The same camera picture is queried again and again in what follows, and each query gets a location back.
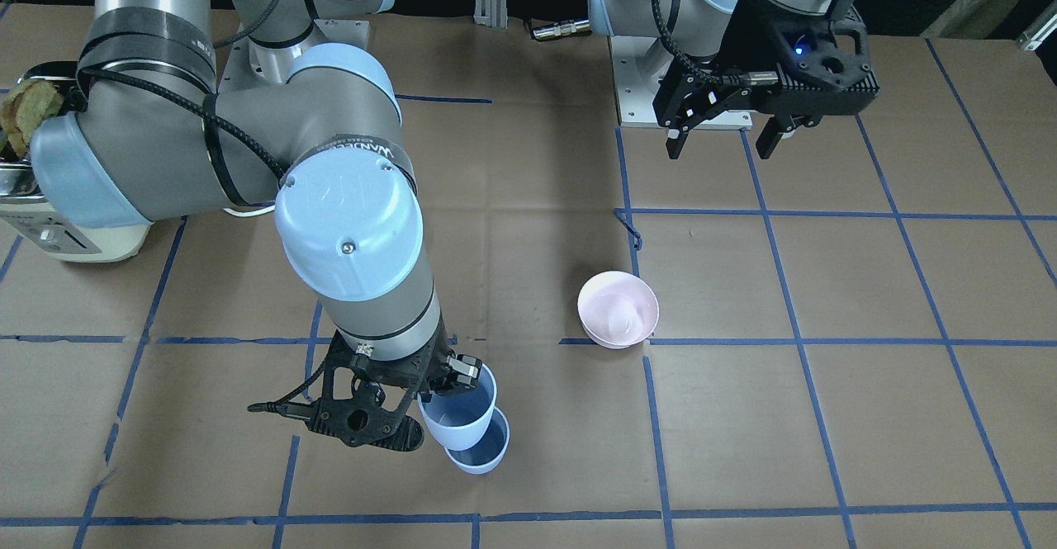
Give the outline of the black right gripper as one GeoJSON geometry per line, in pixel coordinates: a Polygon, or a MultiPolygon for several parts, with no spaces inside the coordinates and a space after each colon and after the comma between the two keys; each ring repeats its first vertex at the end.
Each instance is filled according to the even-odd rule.
{"type": "Polygon", "coordinates": [[[411,404],[419,397],[471,392],[483,366],[479,356],[455,353],[442,332],[410,356],[392,361],[368,356],[365,343],[350,345],[334,334],[322,361],[322,391],[310,403],[307,428],[349,447],[412,452],[425,433],[408,415],[411,404]]]}

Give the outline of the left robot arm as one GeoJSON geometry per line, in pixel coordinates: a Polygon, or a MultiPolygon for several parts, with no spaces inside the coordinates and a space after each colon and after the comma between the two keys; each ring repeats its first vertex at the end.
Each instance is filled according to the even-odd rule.
{"type": "Polygon", "coordinates": [[[879,95],[856,0],[589,0],[591,30],[650,38],[651,109],[682,154],[692,129],[729,111],[769,120],[756,154],[826,116],[853,116],[879,95]]]}

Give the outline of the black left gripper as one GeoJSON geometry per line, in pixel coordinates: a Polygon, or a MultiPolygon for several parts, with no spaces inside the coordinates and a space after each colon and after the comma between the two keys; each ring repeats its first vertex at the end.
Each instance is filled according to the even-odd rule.
{"type": "Polygon", "coordinates": [[[758,155],[769,160],[806,117],[852,116],[871,105],[880,85],[853,2],[831,0],[815,16],[769,0],[740,0],[713,60],[699,65],[698,73],[672,60],[661,80],[652,105],[657,123],[669,128],[668,158],[682,154],[687,125],[725,111],[772,116],[758,136],[758,155]]]}

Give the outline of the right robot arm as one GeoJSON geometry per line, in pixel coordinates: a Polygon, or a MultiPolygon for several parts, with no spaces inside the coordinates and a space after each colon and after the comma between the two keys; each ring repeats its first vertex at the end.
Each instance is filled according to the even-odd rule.
{"type": "Polygon", "coordinates": [[[74,80],[82,108],[43,121],[31,171],[77,228],[132,228],[274,202],[288,262],[336,334],[320,398],[257,403],[351,447],[416,450],[414,398],[475,390],[447,345],[403,114],[381,61],[318,25],[394,0],[233,0],[261,78],[222,87],[209,0],[95,0],[74,80]]]}

